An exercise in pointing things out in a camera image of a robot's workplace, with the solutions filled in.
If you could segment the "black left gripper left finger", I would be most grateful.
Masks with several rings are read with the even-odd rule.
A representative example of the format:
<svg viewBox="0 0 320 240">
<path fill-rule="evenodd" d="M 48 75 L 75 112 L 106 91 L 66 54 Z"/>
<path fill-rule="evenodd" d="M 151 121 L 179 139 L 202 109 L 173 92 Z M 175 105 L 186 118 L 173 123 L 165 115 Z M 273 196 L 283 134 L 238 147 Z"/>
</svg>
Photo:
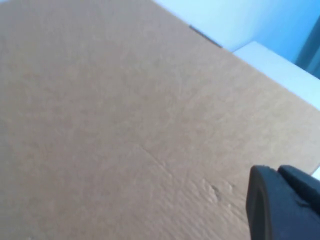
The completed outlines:
<svg viewBox="0 0 320 240">
<path fill-rule="evenodd" d="M 320 212 L 299 197 L 278 169 L 251 167 L 245 207 L 252 240 L 320 238 Z"/>
</svg>

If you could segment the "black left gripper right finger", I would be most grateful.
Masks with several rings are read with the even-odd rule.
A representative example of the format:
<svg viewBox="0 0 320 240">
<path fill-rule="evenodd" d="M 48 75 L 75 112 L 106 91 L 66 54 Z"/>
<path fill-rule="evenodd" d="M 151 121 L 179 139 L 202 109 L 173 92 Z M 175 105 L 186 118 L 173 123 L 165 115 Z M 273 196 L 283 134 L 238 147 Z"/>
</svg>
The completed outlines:
<svg viewBox="0 0 320 240">
<path fill-rule="evenodd" d="M 320 212 L 319 180 L 291 165 L 281 165 L 277 171 L 314 212 Z"/>
</svg>

